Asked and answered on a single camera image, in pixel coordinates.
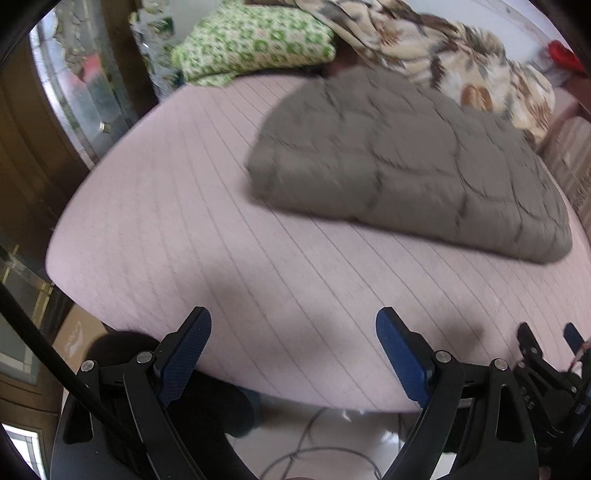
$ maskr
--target metal screw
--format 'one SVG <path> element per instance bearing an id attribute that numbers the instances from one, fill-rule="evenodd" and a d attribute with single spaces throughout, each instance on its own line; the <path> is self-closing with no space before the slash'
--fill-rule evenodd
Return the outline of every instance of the metal screw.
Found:
<path id="1" fill-rule="evenodd" d="M 95 363 L 92 360 L 86 360 L 80 366 L 80 370 L 82 370 L 83 372 L 90 372 L 90 370 L 92 370 L 94 367 L 95 367 Z"/>
<path id="2" fill-rule="evenodd" d="M 147 364 L 150 360 L 152 360 L 152 353 L 151 352 L 141 352 L 136 357 L 136 360 L 139 364 Z"/>
<path id="3" fill-rule="evenodd" d="M 505 371 L 505 370 L 507 370 L 507 368 L 509 368 L 509 365 L 507 365 L 507 362 L 505 362 L 502 358 L 497 358 L 494 362 L 494 365 L 495 365 L 495 367 L 497 367 L 501 371 Z"/>
<path id="4" fill-rule="evenodd" d="M 442 364 L 446 364 L 452 361 L 451 354 L 449 352 L 446 352 L 445 350 L 439 350 L 435 354 L 435 358 L 438 362 L 441 362 Z"/>

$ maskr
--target blue gripper pad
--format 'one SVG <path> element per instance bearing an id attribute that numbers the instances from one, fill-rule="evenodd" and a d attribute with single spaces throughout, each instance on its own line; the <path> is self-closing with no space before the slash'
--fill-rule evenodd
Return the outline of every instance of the blue gripper pad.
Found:
<path id="1" fill-rule="evenodd" d="M 427 370 L 408 343 L 411 332 L 391 307 L 378 312 L 375 329 L 407 397 L 426 408 L 431 400 Z"/>
<path id="2" fill-rule="evenodd" d="M 160 343 L 154 371 L 160 378 L 158 400 L 163 408 L 182 395 L 211 332 L 209 311 L 195 307 L 181 328 Z"/>
<path id="3" fill-rule="evenodd" d="M 579 351 L 579 349 L 584 343 L 583 337 L 581 337 L 581 334 L 577 330 L 577 327 L 575 327 L 572 323 L 567 323 L 564 326 L 563 335 L 564 340 L 566 340 L 566 343 L 569 344 L 569 347 L 572 350 L 573 355 L 576 355 L 576 353 Z"/>

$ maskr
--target white tile floor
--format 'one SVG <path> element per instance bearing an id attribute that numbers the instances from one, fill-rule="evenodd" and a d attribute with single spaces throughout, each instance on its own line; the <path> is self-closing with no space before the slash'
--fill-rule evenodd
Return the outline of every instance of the white tile floor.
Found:
<path id="1" fill-rule="evenodd" d="M 265 420 L 247 437 L 234 440 L 233 446 L 242 461 L 261 480 L 280 480 L 289 460 L 264 470 L 275 460 L 294 451 L 307 423 L 318 408 L 284 400 L 264 398 Z M 384 474 L 404 444 L 399 442 L 414 424 L 416 416 L 388 413 L 326 410 L 314 422 L 302 448 L 344 447 L 372 459 Z M 454 455 L 441 457 L 433 479 L 447 474 Z M 317 451 L 302 453 L 293 463 L 288 478 L 316 480 L 375 480 L 371 464 L 352 453 Z"/>

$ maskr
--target striped fabric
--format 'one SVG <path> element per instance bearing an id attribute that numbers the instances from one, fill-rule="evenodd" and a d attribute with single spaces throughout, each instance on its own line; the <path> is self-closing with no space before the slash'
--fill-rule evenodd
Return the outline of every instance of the striped fabric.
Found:
<path id="1" fill-rule="evenodd" d="M 567 120 L 542 158 L 591 241 L 591 124 L 581 117 Z"/>
<path id="2" fill-rule="evenodd" d="M 200 369 L 321 406 L 418 408 L 375 334 L 384 305 L 433 347 L 481 364 L 515 362 L 527 321 L 548 360 L 567 365 L 563 325 L 591 335 L 591 252 L 570 207 L 573 249 L 542 266 L 252 199 L 244 161 L 258 127 L 305 81 L 178 90 L 76 193 L 51 240 L 51 278 L 113 328 L 159 339 L 205 306 L 213 333 Z"/>

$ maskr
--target cable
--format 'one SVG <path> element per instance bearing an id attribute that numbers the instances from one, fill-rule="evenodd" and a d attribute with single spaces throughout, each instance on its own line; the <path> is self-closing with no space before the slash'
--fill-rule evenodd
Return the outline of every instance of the cable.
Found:
<path id="1" fill-rule="evenodd" d="M 272 464 L 267 466 L 267 468 L 265 468 L 263 470 L 263 473 L 261 474 L 261 477 L 259 480 L 264 480 L 265 477 L 269 474 L 269 472 L 273 469 L 273 467 L 275 465 L 277 465 L 277 464 L 281 463 L 283 460 L 286 460 L 289 458 L 290 461 L 287 464 L 287 467 L 285 467 L 283 474 L 281 475 L 281 480 L 285 480 L 291 470 L 291 467 L 293 466 L 294 462 L 296 461 L 297 456 L 300 453 L 326 452 L 326 451 L 350 453 L 351 455 L 356 455 L 358 457 L 361 457 L 362 459 L 366 460 L 374 468 L 374 475 L 375 475 L 376 479 L 381 480 L 382 472 L 379 470 L 379 468 L 375 464 L 375 462 L 371 458 L 369 458 L 367 455 L 364 455 L 363 453 L 360 453 L 360 452 L 357 452 L 355 450 L 345 448 L 345 447 L 311 447 L 311 448 L 304 448 L 304 449 L 301 447 L 302 444 L 304 443 L 304 440 L 306 439 L 306 437 L 310 433 L 312 426 L 314 425 L 316 420 L 318 420 L 318 417 L 320 417 L 320 415 L 322 415 L 326 410 L 327 410 L 327 408 L 321 408 L 316 413 L 314 413 L 314 415 L 312 415 L 312 418 L 307 423 L 306 428 L 304 428 L 304 431 L 302 432 L 302 434 L 300 436 L 300 440 L 298 441 L 297 447 L 295 448 L 295 450 L 293 452 L 286 453 L 282 457 L 275 460 Z"/>
<path id="2" fill-rule="evenodd" d="M 301 446 L 303 445 L 304 440 L 306 439 L 306 437 L 310 433 L 310 430 L 312 429 L 312 425 L 314 425 L 316 420 L 318 420 L 318 417 L 320 417 L 326 410 L 327 410 L 326 407 L 319 409 L 316 413 L 314 413 L 314 415 L 312 415 L 312 418 L 308 421 L 308 424 L 306 425 L 306 428 L 304 428 L 304 431 L 302 432 L 302 434 L 300 436 L 300 440 L 297 443 L 297 447 L 295 447 L 295 450 L 294 450 L 295 453 L 293 455 L 290 455 L 290 461 L 287 464 L 287 466 L 285 467 L 285 470 L 283 470 L 283 475 L 281 475 L 280 480 L 285 480 L 287 478 L 287 474 L 290 472 L 291 467 L 293 466 L 294 462 L 296 461 L 296 456 L 300 452 Z"/>
<path id="3" fill-rule="evenodd" d="M 285 454 L 282 457 L 279 457 L 272 464 L 270 464 L 267 468 L 265 468 L 265 471 L 262 473 L 260 480 L 264 480 L 264 478 L 273 469 L 273 467 L 275 465 L 277 465 L 278 463 L 281 463 L 285 459 L 294 458 L 298 453 L 326 452 L 326 451 L 345 452 L 345 453 L 350 453 L 351 455 L 356 455 L 358 457 L 361 457 L 363 460 L 367 461 L 374 468 L 374 475 L 376 477 L 376 480 L 382 479 L 382 472 L 379 470 L 378 465 L 376 465 L 376 463 L 371 458 L 369 458 L 367 455 L 364 455 L 361 452 L 357 452 L 355 450 L 352 450 L 350 448 L 345 448 L 345 447 L 311 447 L 311 448 L 302 448 L 299 451 L 293 451 L 291 453 Z"/>

